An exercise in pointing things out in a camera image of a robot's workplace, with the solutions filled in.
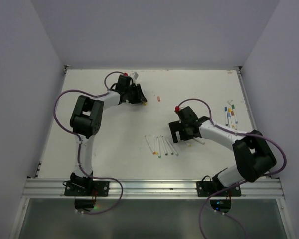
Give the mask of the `yellow marker pen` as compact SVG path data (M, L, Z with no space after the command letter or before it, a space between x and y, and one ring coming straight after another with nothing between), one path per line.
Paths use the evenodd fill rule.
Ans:
M154 141L155 141L155 151L156 151L156 155L157 155L157 144L156 144L156 135L154 135Z

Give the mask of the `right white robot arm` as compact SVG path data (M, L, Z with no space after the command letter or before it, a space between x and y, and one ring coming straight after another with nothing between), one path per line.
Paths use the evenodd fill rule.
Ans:
M211 140L234 154L235 165L225 168L211 179L211 187L216 195L224 195L230 186L242 182L255 182L263 176L277 161L267 142L262 139L260 132L235 132L231 129L223 130L212 123L210 117L198 117L189 106L175 107L179 120L170 122L169 129L172 140L188 141L197 138Z

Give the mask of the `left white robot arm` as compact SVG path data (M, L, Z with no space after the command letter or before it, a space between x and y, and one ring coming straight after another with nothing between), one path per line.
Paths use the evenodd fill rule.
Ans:
M101 96L80 95L77 99L70 127L73 133L79 135L77 140L77 163L71 173L70 181L76 185L76 190L86 196L92 193L92 152L96 134L99 132L103 111L112 106L128 102L130 104L146 103L141 85L136 82L138 73L121 74L112 88Z

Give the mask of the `green marker pen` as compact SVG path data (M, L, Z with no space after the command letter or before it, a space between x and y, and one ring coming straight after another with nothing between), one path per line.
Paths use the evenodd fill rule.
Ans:
M158 155L158 158L161 158L161 148L160 148L159 137L156 137L156 144L157 144L157 155Z

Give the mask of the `teal marker pen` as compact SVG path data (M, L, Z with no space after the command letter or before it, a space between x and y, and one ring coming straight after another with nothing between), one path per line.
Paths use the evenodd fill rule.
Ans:
M165 145L165 141L164 141L164 138L163 138L162 135L160 136L160 139L161 139L161 142L162 142L164 155L165 155L165 156L168 156L168 151L167 151L167 148L166 148L166 145Z

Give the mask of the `light orange capped marker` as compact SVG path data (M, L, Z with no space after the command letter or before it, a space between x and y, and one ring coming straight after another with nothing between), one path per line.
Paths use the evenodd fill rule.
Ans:
M205 145L205 142L199 140L199 139L194 139L196 142L200 143L201 145Z

